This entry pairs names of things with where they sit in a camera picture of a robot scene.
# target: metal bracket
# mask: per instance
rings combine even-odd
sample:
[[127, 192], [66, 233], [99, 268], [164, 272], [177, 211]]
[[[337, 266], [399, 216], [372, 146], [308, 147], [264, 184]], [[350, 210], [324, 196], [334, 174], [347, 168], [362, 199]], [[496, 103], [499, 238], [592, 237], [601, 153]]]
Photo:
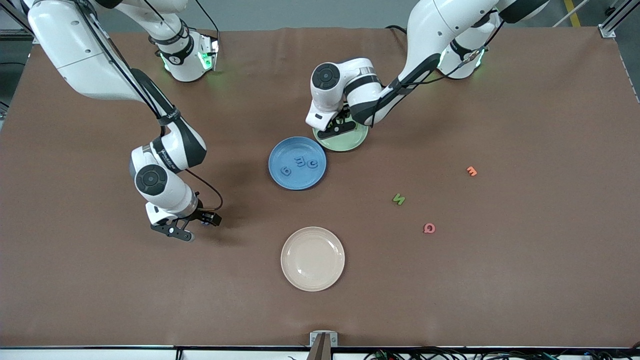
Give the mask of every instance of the metal bracket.
[[314, 342], [317, 338], [318, 335], [321, 334], [327, 334], [329, 335], [329, 343], [331, 345], [331, 347], [336, 347], [338, 346], [338, 333], [335, 331], [331, 331], [331, 330], [316, 330], [316, 331], [312, 331], [309, 333], [309, 346], [313, 347], [314, 346]]
[[[178, 220], [182, 220], [184, 224], [182, 226], [178, 226]], [[191, 231], [184, 229], [187, 224], [189, 224], [189, 221], [187, 220], [173, 219], [170, 223], [162, 225], [151, 224], [151, 230], [190, 243], [195, 240], [195, 235], [192, 234]]]
[[311, 350], [307, 360], [331, 360], [331, 348], [338, 346], [338, 333], [335, 331], [314, 331], [309, 334]]
[[610, 31], [610, 32], [606, 32], [603, 28], [602, 28], [602, 24], [598, 25], [598, 30], [600, 31], [600, 36], [602, 38], [615, 38], [616, 37], [616, 32], [615, 31]]

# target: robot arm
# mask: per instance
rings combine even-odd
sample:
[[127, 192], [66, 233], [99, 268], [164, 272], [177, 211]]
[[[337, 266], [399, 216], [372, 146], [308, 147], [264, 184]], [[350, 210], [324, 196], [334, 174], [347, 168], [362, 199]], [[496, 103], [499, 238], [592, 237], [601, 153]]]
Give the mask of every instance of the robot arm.
[[[457, 36], [447, 46], [438, 70], [452, 79], [463, 79], [470, 76], [480, 66], [482, 56], [488, 50], [484, 48], [484, 44], [499, 26], [500, 18], [511, 24], [527, 20], [540, 13], [547, 3], [547, 0], [526, 3], [519, 3], [515, 0], [499, 1], [495, 10], [486, 13], [477, 23]], [[468, 61], [458, 68], [458, 65], [472, 56], [476, 49], [481, 50], [477, 55], [477, 60], [475, 62]]]
[[137, 22], [158, 46], [164, 67], [179, 81], [194, 81], [214, 68], [218, 39], [186, 26], [175, 13], [183, 11], [186, 0], [95, 0], [114, 8]]
[[[383, 87], [369, 59], [357, 58], [342, 63], [320, 64], [311, 76], [312, 104], [306, 122], [324, 132], [343, 110], [346, 98], [353, 120], [371, 126], [416, 88], [442, 62], [445, 49], [465, 30], [477, 24], [496, 6], [502, 15], [514, 21], [539, 12], [548, 0], [420, 0], [407, 25], [407, 58], [404, 69]], [[474, 56], [459, 61], [454, 69], [471, 62]], [[340, 134], [339, 127], [329, 136]]]
[[[129, 170], [149, 201], [152, 229], [191, 241], [193, 235], [184, 230], [189, 221], [218, 225], [221, 218], [204, 210], [197, 194], [176, 175], [203, 161], [207, 148], [202, 137], [146, 74], [117, 56], [92, 8], [69, 0], [42, 0], [28, 17], [43, 50], [75, 91], [94, 99], [144, 102], [160, 126], [170, 130], [131, 152]], [[178, 220], [185, 224], [178, 227]]]

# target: wire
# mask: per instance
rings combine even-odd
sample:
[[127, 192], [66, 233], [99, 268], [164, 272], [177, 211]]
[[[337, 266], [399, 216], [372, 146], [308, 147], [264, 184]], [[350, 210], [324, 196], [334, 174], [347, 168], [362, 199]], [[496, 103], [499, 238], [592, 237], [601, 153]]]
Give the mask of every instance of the wire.
[[[106, 45], [104, 44], [104, 42], [102, 42], [102, 40], [100, 39], [100, 37], [98, 36], [98, 34], [95, 32], [95, 30], [93, 29], [93, 26], [91, 25], [91, 22], [89, 21], [89, 18], [86, 16], [83, 7], [84, 4], [81, 3], [79, 0], [74, 0], [75, 4], [78, 6], [79, 8], [79, 13], [82, 16], [84, 22], [87, 24], [87, 26], [89, 27], [89, 30], [91, 31], [93, 37], [96, 39], [97, 43], [100, 45], [100, 47], [102, 48], [102, 50], [104, 51], [104, 53], [107, 55], [107, 57], [111, 60], [111, 62], [113, 62], [113, 65], [115, 65], [115, 67], [120, 71], [120, 73], [123, 75], [123, 77], [127, 80], [127, 82], [131, 85], [131, 87], [134, 88], [134, 90], [138, 93], [138, 95], [140, 96], [140, 98], [142, 98], [142, 100], [145, 102], [145, 104], [147, 104], [147, 106], [151, 109], [151, 111], [153, 111], [153, 113], [156, 115], [156, 118], [159, 119], [159, 113], [157, 111], [157, 109], [155, 108], [155, 106], [152, 106], [148, 99], [142, 94], [142, 92], [140, 92], [140, 89], [133, 83], [133, 80], [131, 80], [131, 78], [129, 78], [129, 76], [127, 76], [127, 74], [124, 72], [124, 70], [122, 69], [122, 67], [120, 66], [120, 64], [116, 61], [116, 59], [113, 57], [113, 55], [111, 55], [111, 53], [109, 52], [109, 50], [107, 49]], [[108, 40], [110, 44], [112, 44], [112, 46], [115, 46], [113, 44], [113, 41], [111, 41], [111, 39]], [[118, 55], [122, 58], [122, 54], [120, 54], [120, 51], [117, 49], [117, 47], [115, 48], [115, 51], [118, 53]], [[125, 66], [128, 69], [131, 69], [129, 67], [129, 65], [127, 64], [127, 62], [124, 60], [124, 58], [121, 59], [121, 61], [125, 64]], [[138, 83], [138, 86], [140, 88], [142, 88], [143, 90], [145, 90], [144, 86], [142, 86], [140, 83]]]
[[487, 45], [489, 45], [489, 43], [491, 42], [491, 40], [493, 40], [493, 38], [495, 38], [496, 35], [498, 35], [498, 32], [500, 31], [500, 29], [502, 29], [502, 26], [504, 25], [504, 20], [500, 23], [500, 25], [498, 25], [498, 28], [493, 32], [493, 34], [491, 35], [491, 37], [489, 38], [489, 40], [487, 40], [483, 47], [486, 47]]
[[459, 351], [457, 351], [457, 350], [449, 349], [449, 351], [450, 351], [450, 352], [452, 352], [452, 353], [453, 353], [453, 352], [455, 352], [456, 354], [458, 354], [458, 355], [462, 356], [462, 358], [463, 358], [464, 360], [468, 360], [465, 354], [462, 354], [461, 352], [459, 352]]
[[[498, 32], [500, 31], [500, 29], [502, 29], [502, 26], [504, 25], [504, 23], [505, 23], [505, 22], [504, 22], [504, 20], [503, 20], [503, 21], [500, 23], [500, 25], [498, 25], [498, 27], [496, 28], [496, 30], [493, 32], [493, 34], [491, 35], [491, 37], [490, 37], [490, 38], [489, 38], [489, 39], [484, 43], [484, 45], [483, 45], [482, 47], [480, 47], [479, 49], [476, 49], [476, 50], [474, 50], [474, 51], [478, 51], [478, 50], [480, 50], [480, 51], [484, 51], [484, 50], [485, 50], [485, 47], [486, 47], [487, 45], [489, 45], [489, 43], [493, 40], [493, 38], [495, 38], [495, 36], [498, 34]], [[401, 27], [400, 27], [400, 26], [398, 26], [398, 25], [389, 25], [389, 26], [387, 26], [385, 29], [398, 29], [398, 30], [400, 30], [400, 31], [402, 31], [403, 33], [405, 33], [405, 34], [406, 34], [406, 30], [405, 30], [405, 29], [403, 29], [403, 28], [401, 28]], [[417, 85], [427, 85], [427, 84], [435, 83], [436, 81], [440, 81], [440, 80], [442, 80], [442, 79], [448, 78], [451, 74], [453, 74], [453, 73], [454, 73], [454, 72], [456, 72], [458, 69], [460, 69], [462, 66], [464, 66], [464, 64], [466, 64], [466, 63], [465, 63], [465, 62], [461, 62], [461, 63], [460, 63], [460, 64], [459, 64], [455, 69], [451, 70], [451, 71], [450, 71], [449, 73], [447, 73], [447, 74], [444, 74], [443, 76], [440, 76], [440, 77], [439, 77], [439, 78], [437, 78], [437, 79], [433, 79], [433, 80], [429, 80], [429, 81], [418, 81], [418, 82], [415, 82], [415, 83], [406, 83], [406, 84], [402, 84], [398, 89], [400, 89], [400, 88], [406, 88], [407, 86], [412, 86], [412, 85], [416, 85], [416, 86], [417, 86]], [[433, 73], [433, 71], [430, 71], [430, 72], [427, 74], [427, 76], [425, 76], [424, 78], [425, 78], [425, 79], [426, 79], [426, 78], [428, 78], [432, 73]], [[373, 129], [373, 123], [374, 123], [374, 120], [376, 119], [376, 112], [378, 112], [378, 110], [379, 110], [379, 106], [380, 106], [380, 101], [381, 101], [381, 100], [382, 100], [382, 97], [379, 97], [379, 98], [378, 98], [378, 101], [376, 101], [376, 105], [373, 107], [373, 113], [371, 114], [371, 125], [370, 125], [370, 127], [371, 127], [372, 129]], [[457, 357], [455, 357], [455, 356], [453, 356], [450, 352], [449, 352], [449, 355], [453, 358], [453, 360], [458, 360], [458, 358], [457, 358]]]
[[[124, 63], [124, 65], [131, 70], [131, 67], [129, 66], [129, 63], [127, 63], [127, 60], [124, 58], [124, 56], [122, 56], [122, 53], [120, 52], [120, 49], [118, 49], [118, 47], [116, 46], [116, 44], [113, 42], [113, 40], [111, 38], [107, 38], [107, 41], [109, 42], [109, 45], [111, 45], [111, 47], [113, 48], [113, 50], [115, 50], [116, 54], [118, 54], [118, 57], [122, 60], [122, 62]], [[149, 99], [151, 99], [151, 94], [149, 94], [149, 91], [147, 90], [147, 88], [145, 88], [144, 86], [142, 86], [142, 84], [140, 84], [138, 82], [138, 80], [136, 80], [136, 82], [138, 83], [138, 85], [142, 88], [142, 90], [144, 90], [145, 94], [147, 95], [147, 97]], [[152, 108], [151, 111], [154, 112], [154, 114], [156, 115], [156, 119], [160, 119], [160, 111], [158, 111], [158, 108], [156, 106], [156, 104], [151, 101], [150, 103], [147, 102], [147, 99], [145, 99], [142, 95], [140, 95], [143, 100], [145, 101], [145, 103], [147, 104], [147, 106], [149, 106], [149, 108]]]
[[616, 356], [618, 356], [618, 357], [626, 357], [628, 360], [633, 360], [633, 358], [630, 357], [629, 355], [621, 354], [620, 350], [616, 350]]
[[213, 21], [211, 16], [209, 16], [209, 13], [207, 13], [207, 10], [204, 10], [204, 8], [202, 7], [202, 4], [200, 4], [200, 0], [196, 0], [196, 4], [198, 4], [202, 12], [204, 12], [204, 14], [209, 18], [209, 20], [211, 21], [211, 24], [213, 24], [213, 27], [216, 28], [216, 39], [220, 39], [220, 30], [218, 29], [218, 25], [216, 25], [216, 22]]
[[402, 31], [403, 33], [406, 34], [406, 29], [403, 28], [402, 26], [398, 26], [398, 25], [389, 25], [385, 29], [397, 29], [397, 30], [400, 30], [400, 31]]
[[182, 36], [182, 35], [181, 35], [181, 33], [182, 33], [182, 31], [181, 31], [181, 30], [182, 30], [182, 28], [180, 29], [180, 31], [175, 31], [175, 30], [174, 30], [174, 29], [169, 25], [169, 23], [164, 19], [164, 17], [163, 17], [163, 16], [162, 16], [162, 15], [161, 15], [157, 10], [156, 10], [156, 8], [154, 8], [154, 7], [153, 7], [153, 5], [151, 5], [151, 4], [149, 3], [149, 1], [148, 1], [148, 0], [144, 0], [144, 2], [145, 2], [145, 4], [147, 4], [147, 6], [148, 6], [149, 8], [151, 8], [151, 10], [153, 10], [153, 11], [154, 11], [154, 13], [156, 13], [156, 15], [160, 18], [160, 20], [162, 20], [162, 22], [160, 23], [160, 25], [162, 25], [162, 24], [166, 25], [166, 27], [167, 27], [167, 28], [169, 28], [171, 31], [173, 31], [173, 32], [174, 32], [174, 33], [176, 33], [178, 36], [180, 36], [180, 38], [187, 38], [187, 36], [189, 36], [188, 34], [187, 34], [187, 35], [185, 35], [185, 36]]
[[220, 198], [220, 205], [218, 205], [217, 208], [211, 209], [211, 208], [200, 208], [200, 210], [206, 210], [206, 211], [216, 211], [216, 210], [220, 210], [220, 208], [222, 208], [222, 204], [223, 204], [223, 200], [222, 200], [222, 194], [216, 189], [214, 188], [211, 184], [209, 184], [205, 179], [202, 179], [200, 176], [197, 176], [196, 174], [194, 174], [193, 171], [189, 170], [188, 168], [185, 169], [189, 174], [191, 174], [191, 176], [195, 177], [196, 179], [200, 180], [201, 182], [204, 183], [204, 185], [207, 185], [209, 188], [211, 188], [211, 190], [213, 190], [215, 193], [218, 194], [218, 197]]
[[398, 354], [397, 352], [389, 352], [389, 354], [391, 354], [391, 356], [393, 356], [396, 360], [406, 360], [402, 355]]

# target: brown table surface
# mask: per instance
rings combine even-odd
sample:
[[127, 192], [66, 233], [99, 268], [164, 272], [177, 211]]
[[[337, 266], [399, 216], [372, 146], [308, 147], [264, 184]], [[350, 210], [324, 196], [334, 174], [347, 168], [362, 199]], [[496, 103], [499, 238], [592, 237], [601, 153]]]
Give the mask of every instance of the brown table surface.
[[[146, 35], [114, 36], [207, 142], [194, 171], [224, 195], [223, 223], [189, 225], [193, 243], [149, 229], [127, 171], [157, 135], [148, 108], [75, 93], [36, 46], [0, 136], [0, 343], [297, 345], [332, 329], [342, 345], [631, 346], [640, 108], [595, 28], [504, 29], [472, 78], [420, 87], [358, 149], [327, 152], [317, 186], [271, 180], [273, 146], [312, 136], [314, 67], [366, 56], [388, 83], [403, 36], [224, 33], [220, 72], [194, 83]], [[319, 293], [280, 269], [311, 225], [346, 251]]]

